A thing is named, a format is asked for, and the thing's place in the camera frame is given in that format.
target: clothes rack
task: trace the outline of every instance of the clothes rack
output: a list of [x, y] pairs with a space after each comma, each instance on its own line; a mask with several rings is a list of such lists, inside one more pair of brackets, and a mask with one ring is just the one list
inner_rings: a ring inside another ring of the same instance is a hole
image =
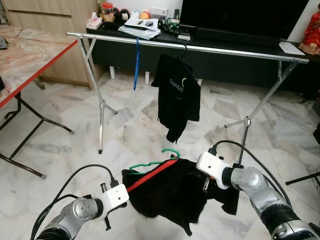
[[[89, 70], [90, 78], [99, 100], [100, 128], [99, 128], [98, 153], [101, 154], [103, 151], [104, 109], [107, 108], [111, 110], [114, 114], [117, 114], [118, 112], [113, 108], [111, 108], [109, 105], [107, 105], [103, 100], [101, 92], [96, 84], [93, 71], [91, 69], [89, 57], [91, 56], [96, 40], [118, 42], [118, 43], [125, 43], [125, 44], [136, 44], [137, 40], [134, 38], [96, 35], [96, 34], [88, 34], [88, 33], [81, 33], [81, 32], [66, 32], [66, 35], [77, 38], [78, 46], [80, 47], [82, 56], [85, 60], [86, 67]], [[88, 51], [86, 51], [86, 48], [84, 46], [84, 39], [92, 39], [92, 42], [88, 48]], [[297, 64], [307, 64], [309, 62], [307, 58], [303, 58], [302, 56], [297, 57], [297, 56], [289, 56], [289, 55], [274, 55], [274, 54], [265, 54], [265, 53], [259, 53], [259, 52], [239, 51], [239, 50], [221, 49], [221, 48], [214, 48], [214, 47], [203, 47], [203, 46], [196, 46], [191, 44], [187, 45], [185, 43], [181, 43], [181, 44], [168, 43], [168, 42], [157, 41], [156, 38], [153, 40], [139, 40], [139, 44], [143, 46], [160, 47], [160, 48], [172, 48], [172, 49], [181, 49], [181, 50], [187, 49], [188, 51], [197, 51], [197, 52], [204, 52], [204, 53], [211, 53], [211, 54], [223, 54], [223, 55], [242, 56], [242, 57], [249, 57], [249, 58], [277, 60], [278, 61], [278, 71], [277, 71], [278, 78], [275, 84], [273, 85], [273, 87], [266, 94], [266, 96], [261, 100], [258, 106], [253, 110], [253, 112], [250, 115], [245, 116], [243, 120], [225, 125], [225, 127], [227, 128], [227, 127], [235, 126], [238, 124], [244, 124], [244, 132], [242, 135], [243, 145], [245, 145], [246, 143], [247, 133], [254, 116], [259, 112], [259, 110], [261, 110], [263, 105], [270, 99], [270, 97], [279, 88], [279, 86], [288, 77], [288, 75], [293, 71], [293, 69], [296, 67]], [[284, 71], [282, 70], [282, 62], [289, 62], [288, 67]], [[243, 155], [243, 149], [241, 150], [241, 153], [239, 155], [239, 159], [238, 159], [239, 164], [241, 163], [242, 155]]]

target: wooden cabinet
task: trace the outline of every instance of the wooden cabinet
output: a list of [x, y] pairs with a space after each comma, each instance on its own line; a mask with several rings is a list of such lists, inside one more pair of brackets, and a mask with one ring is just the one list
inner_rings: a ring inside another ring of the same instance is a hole
[[8, 10], [72, 15], [68, 0], [2, 0]]
[[[2, 0], [9, 18], [15, 27], [30, 28], [65, 34], [69, 32], [85, 32], [86, 20], [99, 7], [95, 0]], [[97, 79], [102, 69], [94, 66], [93, 71]], [[74, 46], [41, 77], [46, 81], [63, 82], [90, 86], [85, 62], [78, 46]]]

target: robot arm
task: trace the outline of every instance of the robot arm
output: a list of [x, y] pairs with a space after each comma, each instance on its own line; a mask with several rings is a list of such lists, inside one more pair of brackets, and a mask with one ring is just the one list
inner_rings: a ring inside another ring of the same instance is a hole
[[294, 213], [286, 200], [270, 188], [264, 175], [253, 167], [231, 168], [217, 156], [204, 152], [196, 167], [213, 177], [219, 188], [244, 191], [273, 240], [320, 240], [313, 229]]
[[44, 228], [37, 240], [73, 240], [86, 222], [93, 219], [108, 221], [108, 213], [128, 200], [129, 195], [123, 184], [94, 199], [79, 197], [62, 209], [60, 215]]

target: white paper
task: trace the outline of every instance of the white paper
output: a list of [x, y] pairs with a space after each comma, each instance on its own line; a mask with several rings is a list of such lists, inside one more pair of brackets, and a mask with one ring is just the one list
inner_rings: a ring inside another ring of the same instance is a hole
[[160, 29], [157, 29], [156, 31], [140, 30], [140, 29], [135, 29], [132, 27], [127, 27], [127, 26], [121, 26], [121, 27], [119, 27], [118, 30], [120, 32], [130, 34], [130, 35], [136, 36], [138, 38], [146, 39], [146, 40], [152, 39], [161, 33]]
[[290, 42], [281, 41], [279, 43], [280, 48], [287, 54], [305, 55], [302, 51], [292, 45]]
[[[149, 21], [153, 22], [152, 26], [146, 26], [146, 22], [149, 22]], [[153, 19], [139, 19], [139, 18], [130, 17], [129, 20], [126, 21], [124, 25], [126, 25], [126, 26], [134, 26], [134, 27], [142, 27], [142, 28], [146, 28], [146, 29], [149, 29], [149, 30], [152, 30], [152, 31], [156, 31], [158, 29], [158, 19], [156, 19], [156, 18], [153, 18]]]

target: wire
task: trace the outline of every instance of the wire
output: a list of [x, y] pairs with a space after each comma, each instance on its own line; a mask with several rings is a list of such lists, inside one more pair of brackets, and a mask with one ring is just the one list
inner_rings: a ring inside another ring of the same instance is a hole
[[276, 187], [276, 185], [266, 176], [264, 175], [264, 178], [268, 181], [268, 183], [273, 187], [274, 190], [276, 190], [279, 194], [281, 194], [281, 192], [279, 191], [279, 189]]
[[274, 181], [274, 183], [278, 186], [278, 188], [280, 189], [280, 191], [282, 192], [286, 202], [290, 205], [290, 207], [292, 208], [292, 205], [291, 205], [291, 202], [290, 202], [290, 199], [286, 193], [286, 191], [282, 188], [282, 186], [280, 185], [280, 183], [277, 181], [277, 179], [275, 178], [275, 176], [273, 176], [273, 174], [268, 170], [268, 168], [263, 165], [263, 163], [261, 161], [259, 161], [259, 159], [251, 152], [249, 151], [245, 146], [243, 146], [242, 144], [236, 142], [236, 141], [231, 141], [231, 140], [221, 140], [221, 141], [218, 141], [215, 145], [213, 145], [212, 148], [217, 148], [217, 146], [219, 144], [222, 144], [222, 143], [230, 143], [230, 144], [234, 144], [234, 145], [237, 145], [239, 146], [240, 148], [242, 148], [243, 150], [245, 150], [265, 171], [266, 173], [271, 177], [271, 179]]
[[60, 189], [60, 191], [58, 192], [58, 194], [55, 196], [55, 198], [53, 199], [52, 203], [50, 205], [48, 205], [38, 216], [38, 218], [35, 220], [35, 223], [33, 225], [32, 228], [32, 232], [31, 232], [31, 239], [30, 240], [34, 240], [35, 236], [37, 234], [37, 231], [39, 230], [42, 222], [44, 221], [44, 219], [46, 218], [46, 216], [48, 215], [48, 213], [50, 212], [51, 208], [59, 201], [61, 201], [62, 199], [65, 199], [67, 197], [72, 197], [77, 199], [78, 197], [72, 194], [67, 194], [64, 195], [62, 197], [60, 197], [61, 193], [65, 190], [66, 186], [69, 184], [69, 182], [72, 180], [72, 178], [81, 170], [86, 169], [86, 168], [90, 168], [90, 167], [99, 167], [99, 168], [103, 168], [105, 170], [108, 171], [110, 178], [111, 178], [111, 187], [113, 188], [113, 186], [118, 185], [118, 181], [116, 181], [116, 179], [114, 178], [114, 176], [112, 175], [112, 172], [110, 171], [109, 168], [107, 168], [106, 166], [100, 165], [100, 164], [89, 164], [83, 167], [80, 167], [78, 170], [76, 170], [69, 178], [68, 180], [65, 182], [65, 184], [62, 186], [62, 188]]
[[58, 199], [61, 195], [61, 193], [65, 190], [66, 186], [69, 184], [69, 182], [71, 181], [71, 179], [81, 170], [86, 169], [86, 168], [90, 168], [90, 167], [99, 167], [99, 168], [103, 168], [105, 170], [108, 171], [108, 173], [110, 174], [110, 178], [111, 178], [111, 182], [115, 181], [114, 176], [112, 175], [112, 172], [110, 171], [109, 168], [107, 168], [106, 166], [100, 165], [100, 164], [90, 164], [90, 165], [86, 165], [83, 167], [80, 167], [77, 171], [75, 171], [70, 177], [69, 179], [65, 182], [65, 184], [62, 186], [61, 190], [58, 192], [58, 194], [55, 196], [54, 200]]

